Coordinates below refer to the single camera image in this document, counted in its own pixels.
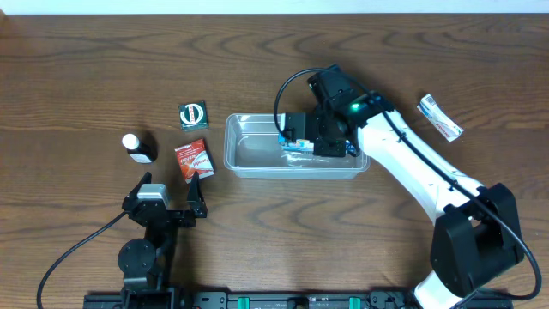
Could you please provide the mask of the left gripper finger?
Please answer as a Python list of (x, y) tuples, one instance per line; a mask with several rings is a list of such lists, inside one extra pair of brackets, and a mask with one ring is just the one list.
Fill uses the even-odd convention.
[(128, 199), (137, 199), (137, 194), (141, 187), (145, 184), (150, 184), (152, 180), (152, 174), (150, 172), (145, 172), (142, 176), (141, 180), (137, 183), (137, 185), (130, 191), (128, 194)]
[(194, 172), (187, 194), (187, 204), (189, 204), (192, 211), (206, 211), (207, 206), (204, 201), (202, 191), (200, 189), (200, 175), (198, 172)]

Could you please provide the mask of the blue cooling patch box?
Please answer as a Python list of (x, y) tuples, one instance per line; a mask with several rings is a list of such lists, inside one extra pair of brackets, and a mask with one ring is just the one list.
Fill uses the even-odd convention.
[(335, 158), (342, 158), (347, 155), (352, 157), (359, 156), (359, 151), (349, 141), (327, 142), (318, 138), (314, 141), (297, 139), (295, 142), (292, 142), (280, 133), (278, 135), (278, 143), (284, 151), (297, 152), (306, 155)]

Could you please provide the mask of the red Panadol ActiFast box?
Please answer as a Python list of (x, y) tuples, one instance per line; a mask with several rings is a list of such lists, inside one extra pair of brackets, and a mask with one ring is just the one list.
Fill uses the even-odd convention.
[(203, 139), (175, 148), (174, 151), (187, 184), (191, 182), (195, 173), (198, 173), (200, 179), (214, 175), (214, 165)]

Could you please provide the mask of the white Panadol tube box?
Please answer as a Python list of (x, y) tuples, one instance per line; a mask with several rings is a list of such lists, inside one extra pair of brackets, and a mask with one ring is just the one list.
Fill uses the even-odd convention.
[(453, 142), (463, 133), (463, 128), (441, 110), (430, 94), (419, 101), (417, 108), (448, 142)]

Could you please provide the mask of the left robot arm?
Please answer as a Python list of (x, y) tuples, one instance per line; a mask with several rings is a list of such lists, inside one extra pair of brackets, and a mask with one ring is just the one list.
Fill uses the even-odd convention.
[(127, 242), (118, 254), (118, 266), (124, 274), (124, 289), (129, 292), (163, 288), (169, 276), (178, 230), (192, 228), (208, 213), (199, 185), (199, 174), (191, 177), (186, 210), (169, 209), (170, 198), (163, 184), (154, 184), (145, 173), (124, 198), (122, 209), (145, 228), (140, 239)]

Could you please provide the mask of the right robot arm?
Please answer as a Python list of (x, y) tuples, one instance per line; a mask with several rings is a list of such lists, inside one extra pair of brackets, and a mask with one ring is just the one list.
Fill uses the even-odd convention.
[(468, 177), (434, 151), (382, 95), (337, 66), (308, 83), (317, 99), (314, 155), (364, 154), (392, 174), (434, 225), (432, 271), (413, 291), (422, 308), (452, 308), (532, 253), (522, 239), (516, 200), (502, 184)]

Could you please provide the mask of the clear plastic container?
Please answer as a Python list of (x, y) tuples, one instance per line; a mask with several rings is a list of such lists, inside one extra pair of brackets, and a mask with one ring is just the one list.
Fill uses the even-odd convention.
[(234, 113), (226, 120), (224, 165), (240, 178), (353, 179), (369, 168), (370, 158), (286, 151), (271, 114)]

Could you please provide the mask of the dark brown medicine bottle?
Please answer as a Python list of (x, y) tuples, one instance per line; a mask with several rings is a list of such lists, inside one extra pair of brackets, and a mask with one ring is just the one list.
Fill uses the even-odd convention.
[(122, 138), (122, 144), (130, 158), (137, 163), (150, 164), (157, 158), (156, 151), (134, 134), (125, 134)]

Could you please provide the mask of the green Zam-Buk box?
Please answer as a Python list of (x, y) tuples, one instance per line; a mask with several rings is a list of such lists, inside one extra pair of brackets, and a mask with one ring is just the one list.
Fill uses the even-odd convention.
[(204, 130), (208, 128), (208, 114), (204, 100), (180, 105), (178, 113), (182, 131)]

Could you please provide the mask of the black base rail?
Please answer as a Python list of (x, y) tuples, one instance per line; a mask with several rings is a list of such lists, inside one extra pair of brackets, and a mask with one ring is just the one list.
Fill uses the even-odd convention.
[(235, 294), (207, 291), (192, 296), (176, 289), (129, 294), (90, 294), (84, 309), (406, 309), (419, 304), (410, 293), (374, 290), (366, 294)]

